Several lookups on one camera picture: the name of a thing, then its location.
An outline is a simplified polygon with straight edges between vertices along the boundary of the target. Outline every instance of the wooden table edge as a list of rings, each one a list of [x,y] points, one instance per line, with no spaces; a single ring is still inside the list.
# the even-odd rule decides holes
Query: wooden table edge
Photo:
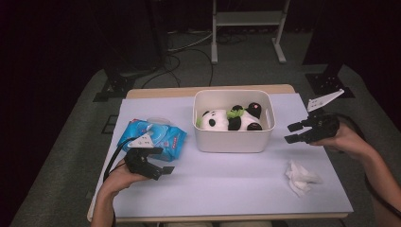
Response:
[[[349,213],[322,214],[277,214],[277,215],[247,215],[247,216],[195,216],[195,217],[149,217],[149,218],[117,218],[123,222],[192,222],[192,221],[245,221],[245,220],[276,220],[276,219],[310,219],[310,218],[346,218]]]
[[[295,93],[294,88],[289,84],[271,84],[271,85],[244,85],[244,86],[132,89],[127,92],[126,98],[195,96],[197,92],[203,90],[260,90],[268,94]]]

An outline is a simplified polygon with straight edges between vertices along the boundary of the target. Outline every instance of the blue snack bag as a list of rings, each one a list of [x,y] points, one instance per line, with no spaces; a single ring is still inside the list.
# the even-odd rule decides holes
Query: blue snack bag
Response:
[[[186,132],[178,127],[149,123],[148,121],[134,119],[130,121],[123,135],[118,141],[118,146],[125,140],[132,137],[139,137],[145,133],[150,135],[154,147],[162,148],[161,154],[150,154],[148,157],[171,162],[180,157],[183,141],[186,137]],[[128,151],[129,143],[122,148]]]

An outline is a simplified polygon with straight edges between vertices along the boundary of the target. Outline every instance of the black cable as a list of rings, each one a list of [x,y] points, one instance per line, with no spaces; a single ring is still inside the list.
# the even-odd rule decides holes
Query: black cable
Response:
[[[366,141],[365,134],[363,133],[362,129],[359,127],[357,122],[355,122],[351,117],[342,114],[342,113],[334,113],[337,117],[343,118],[347,120],[349,123],[352,124],[353,130],[359,135],[360,138],[362,138],[364,141]]]
[[[181,87],[181,80],[177,78],[177,76],[172,71],[169,71],[168,74],[176,80],[177,86]]]
[[[120,153],[121,149],[122,149],[122,148],[124,147],[124,145],[126,145],[129,141],[132,141],[132,140],[135,140],[135,139],[136,139],[135,137],[128,138],[128,139],[126,139],[125,141],[123,141],[123,142],[117,147],[117,149],[115,150],[115,152],[114,152],[112,158],[110,159],[109,164],[107,165],[106,169],[104,170],[104,173],[103,173],[103,182],[105,182],[106,179],[109,177],[110,169],[112,168],[113,163],[114,163],[115,159],[117,158],[118,154]]]
[[[207,36],[205,36],[205,37],[203,37],[203,38],[201,38],[201,39],[199,39],[199,40],[193,42],[192,44],[188,44],[188,45],[185,45],[185,46],[182,46],[182,47],[179,47],[179,48],[175,48],[175,49],[169,48],[169,49],[168,49],[168,52],[174,53],[174,52],[181,51],[181,50],[184,50],[184,49],[186,49],[186,48],[189,48],[189,47],[191,47],[191,46],[196,46],[196,45],[205,44],[206,41],[209,41],[211,37],[212,37],[212,33],[210,33],[210,34],[208,34]]]
[[[342,219],[339,219],[339,221],[340,221],[342,227],[347,227],[347,226],[345,225],[345,222],[344,222]]]
[[[110,43],[109,39],[106,37],[106,35],[103,33],[103,30],[101,29],[100,25],[97,22],[97,19],[94,15],[94,11],[92,10],[92,6],[89,3],[89,0],[86,0],[86,5],[88,7],[88,10],[90,12],[91,18],[95,24],[96,30],[98,31],[98,33],[100,34],[100,36],[102,37],[103,41],[107,44],[108,47],[110,47],[110,49],[114,52],[114,54],[122,61],[124,62],[124,64],[126,64],[130,69],[134,70],[134,71],[138,71],[138,69],[136,67],[134,67],[133,65],[131,65],[115,48],[114,46]],[[154,73],[156,70],[158,70],[161,66],[158,66],[154,69],[150,69],[148,72],[145,73],[141,73],[141,74],[136,74],[133,76],[128,76],[125,77],[127,79],[137,79],[139,77],[144,77],[147,76],[149,74]]]
[[[120,168],[121,166],[123,166],[123,165],[125,165],[125,164],[126,164],[126,163],[123,163],[123,164],[120,164],[120,165],[116,166],[114,169],[112,169],[112,171],[109,172],[109,175],[110,175],[113,171],[115,171],[116,169]]]
[[[239,44],[239,43],[247,41],[248,36],[246,34],[242,34],[242,35],[245,38],[241,39],[238,35],[231,34],[231,32],[229,32],[229,34],[221,34],[221,35],[218,35],[217,43],[221,44],[221,45],[235,45],[235,44]]]
[[[148,79],[148,80],[141,86],[141,89],[145,88],[145,86],[146,86],[149,82],[151,82],[152,80],[154,80],[154,79],[156,79],[156,78],[158,78],[158,77],[160,77],[160,76],[162,76],[162,75],[165,75],[165,74],[167,74],[167,73],[170,73],[170,72],[176,70],[176,69],[180,66],[181,61],[180,61],[179,58],[177,58],[176,56],[172,56],[172,55],[170,55],[169,57],[175,58],[175,59],[178,61],[178,64],[177,64],[174,68],[169,69],[169,70],[167,70],[167,71],[164,71],[163,73],[157,74],[157,75],[151,77],[150,79]]]
[[[207,60],[210,63],[210,69],[211,69],[211,75],[210,75],[210,78],[209,78],[208,86],[209,87],[212,86],[212,79],[213,79],[213,75],[214,75],[214,67],[213,67],[212,60],[209,58],[209,56],[205,52],[203,52],[201,50],[198,50],[198,49],[183,49],[183,50],[176,51],[176,52],[173,52],[173,53],[180,53],[180,52],[184,52],[184,51],[198,51],[198,52],[201,52],[201,54],[203,54],[207,58]]]
[[[118,167],[120,167],[120,166],[122,166],[122,165],[125,164],[125,163],[124,163],[124,164],[122,164],[122,165],[120,165],[120,166],[117,166],[117,167],[115,167],[112,171],[110,171],[110,169],[111,169],[112,166],[113,166],[113,163],[114,163],[115,159],[117,158],[118,154],[120,153],[120,151],[121,151],[121,149],[124,147],[124,145],[126,145],[129,141],[132,141],[132,140],[135,140],[135,139],[136,139],[136,137],[128,138],[128,139],[126,139],[125,141],[123,141],[123,142],[117,147],[117,149],[115,150],[115,152],[114,152],[114,154],[113,154],[113,156],[112,156],[112,159],[110,159],[109,164],[107,165],[106,169],[104,170],[104,173],[103,173],[103,182],[106,181],[106,179],[109,177],[109,175],[110,175],[111,172],[113,172],[115,169],[117,169]],[[112,227],[115,227],[115,223],[116,223],[116,220],[115,220],[115,211],[113,211],[113,224],[112,224]]]

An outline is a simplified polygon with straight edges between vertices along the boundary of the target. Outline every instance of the wrist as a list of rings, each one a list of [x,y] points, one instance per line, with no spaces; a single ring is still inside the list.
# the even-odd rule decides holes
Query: wrist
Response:
[[[359,157],[360,162],[366,168],[381,160],[380,154],[371,146],[364,148],[364,151]]]
[[[103,199],[111,199],[111,200],[113,200],[117,194],[118,194],[118,192],[111,190],[111,188],[109,188],[105,185],[102,185],[102,187],[100,187],[99,191],[97,192],[98,197],[101,197]]]

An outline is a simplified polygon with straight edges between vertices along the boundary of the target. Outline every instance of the human hand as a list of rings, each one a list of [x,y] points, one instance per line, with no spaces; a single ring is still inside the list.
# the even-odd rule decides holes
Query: human hand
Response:
[[[148,178],[137,173],[131,173],[127,165],[125,165],[124,159],[122,159],[109,174],[100,191],[116,196],[119,191],[130,187],[132,183],[145,180],[148,180]]]
[[[357,160],[360,160],[364,154],[373,149],[356,132],[342,122],[340,122],[340,128],[337,130],[336,136],[310,143],[310,145],[335,148],[346,152]]]

